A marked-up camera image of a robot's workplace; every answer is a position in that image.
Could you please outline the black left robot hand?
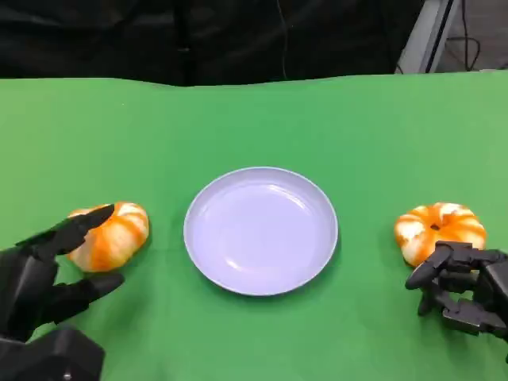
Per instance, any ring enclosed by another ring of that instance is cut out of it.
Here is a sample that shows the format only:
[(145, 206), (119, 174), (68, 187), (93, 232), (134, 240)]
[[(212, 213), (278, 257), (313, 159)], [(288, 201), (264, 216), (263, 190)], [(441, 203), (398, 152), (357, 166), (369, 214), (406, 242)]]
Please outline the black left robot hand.
[(76, 283), (56, 284), (62, 256), (85, 243), (90, 230), (114, 212), (109, 204), (68, 217), (44, 232), (1, 251), (1, 338), (25, 343), (35, 329), (61, 323), (87, 310), (92, 302), (119, 288), (118, 272), (93, 275)]

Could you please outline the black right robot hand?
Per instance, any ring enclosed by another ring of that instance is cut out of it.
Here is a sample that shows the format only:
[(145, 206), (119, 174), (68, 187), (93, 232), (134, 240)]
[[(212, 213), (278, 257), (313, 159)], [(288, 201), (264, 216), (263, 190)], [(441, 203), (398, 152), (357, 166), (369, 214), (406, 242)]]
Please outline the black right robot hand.
[(408, 277), (422, 292), (418, 314), (437, 310), (450, 328), (507, 340), (507, 254), (470, 243), (438, 241)]

